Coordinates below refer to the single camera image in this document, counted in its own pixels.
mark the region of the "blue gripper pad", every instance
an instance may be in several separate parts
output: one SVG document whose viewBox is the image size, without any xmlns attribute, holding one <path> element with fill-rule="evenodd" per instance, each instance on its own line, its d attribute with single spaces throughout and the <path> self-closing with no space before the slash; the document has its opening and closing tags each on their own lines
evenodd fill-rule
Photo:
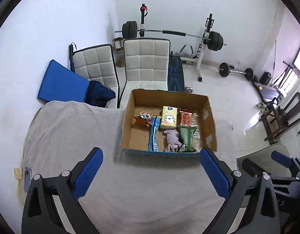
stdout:
<svg viewBox="0 0 300 234">
<path fill-rule="evenodd" d="M 217 194 L 220 197 L 228 199 L 230 196 L 229 181 L 205 149 L 200 151 L 200 163 L 212 182 Z"/>
<path fill-rule="evenodd" d="M 88 161 L 88 164 L 84 167 L 75 181 L 73 196 L 76 200 L 85 196 L 91 182 L 97 174 L 100 166 L 103 162 L 103 152 L 99 148 L 97 152 Z"/>
<path fill-rule="evenodd" d="M 275 150 L 271 153 L 271 159 L 287 168 L 291 167 L 292 164 L 292 160 L 290 157 L 287 157 Z"/>
</svg>

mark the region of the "pink stuffed toy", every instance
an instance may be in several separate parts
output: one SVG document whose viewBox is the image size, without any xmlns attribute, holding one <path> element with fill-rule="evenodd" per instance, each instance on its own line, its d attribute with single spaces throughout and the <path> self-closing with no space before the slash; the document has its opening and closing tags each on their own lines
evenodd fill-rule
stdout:
<svg viewBox="0 0 300 234">
<path fill-rule="evenodd" d="M 178 138 L 178 131 L 176 130 L 165 130 L 165 134 L 167 134 L 166 139 L 168 146 L 165 148 L 165 152 L 177 152 L 178 148 L 182 146 L 182 144 L 179 142 Z"/>
</svg>

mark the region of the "blue foam pad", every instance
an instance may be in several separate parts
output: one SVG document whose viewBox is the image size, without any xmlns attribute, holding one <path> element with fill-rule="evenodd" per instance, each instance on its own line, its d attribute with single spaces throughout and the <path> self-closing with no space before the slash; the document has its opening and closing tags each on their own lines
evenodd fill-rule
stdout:
<svg viewBox="0 0 300 234">
<path fill-rule="evenodd" d="M 85 102 L 88 86 L 88 80 L 51 60 L 37 97 L 45 101 Z"/>
<path fill-rule="evenodd" d="M 200 163 L 212 182 L 217 194 L 220 197 L 228 199 L 230 196 L 229 181 L 205 149 L 200 151 Z"/>
<path fill-rule="evenodd" d="M 103 152 L 98 148 L 97 152 L 88 161 L 88 164 L 82 170 L 75 181 L 73 196 L 76 200 L 85 196 L 91 182 L 97 174 L 103 162 Z"/>
<path fill-rule="evenodd" d="M 289 168 L 292 164 L 292 160 L 290 157 L 287 157 L 275 150 L 271 153 L 271 159 L 287 168 Z"/>
</svg>

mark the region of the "wooden chair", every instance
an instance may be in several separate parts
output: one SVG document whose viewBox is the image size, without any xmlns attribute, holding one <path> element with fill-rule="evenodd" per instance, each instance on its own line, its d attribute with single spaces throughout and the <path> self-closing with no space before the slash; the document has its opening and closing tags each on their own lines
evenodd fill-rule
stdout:
<svg viewBox="0 0 300 234">
<path fill-rule="evenodd" d="M 289 110 L 288 112 L 285 112 L 285 110 L 290 106 L 290 104 L 293 102 L 293 100 L 295 98 L 298 98 L 298 100 L 299 100 L 298 103 L 291 110 Z M 298 122 L 300 122 L 300 118 L 298 118 L 294 122 L 289 123 L 289 120 L 291 118 L 295 117 L 298 113 L 300 113 L 300 93 L 299 92 L 295 93 L 293 98 L 283 109 L 281 109 L 279 106 L 274 106 L 273 103 L 274 103 L 273 101 L 269 102 L 269 104 L 267 105 L 269 108 L 269 111 L 268 111 L 268 113 L 261 116 L 260 121 L 263 121 L 264 125 L 268 124 L 267 117 L 269 115 L 271 115 L 274 118 L 270 123 L 273 123 L 274 121 L 276 121 L 278 128 L 274 132 L 271 132 L 270 127 L 268 129 L 265 126 L 265 129 L 267 132 L 267 137 L 265 138 L 265 141 L 267 141 L 269 139 L 273 140 L 273 139 L 277 138 L 283 132 L 285 132 L 287 129 L 296 125 Z"/>
</svg>

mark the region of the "green snack bag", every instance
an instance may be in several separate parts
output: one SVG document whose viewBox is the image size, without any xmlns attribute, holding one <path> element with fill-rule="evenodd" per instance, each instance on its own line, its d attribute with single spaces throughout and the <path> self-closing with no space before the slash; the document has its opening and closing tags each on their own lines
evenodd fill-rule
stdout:
<svg viewBox="0 0 300 234">
<path fill-rule="evenodd" d="M 193 140 L 193 133 L 197 127 L 185 127 L 178 125 L 178 131 L 182 140 L 182 146 L 179 152 L 196 152 L 196 149 L 192 147 L 191 142 Z"/>
</svg>

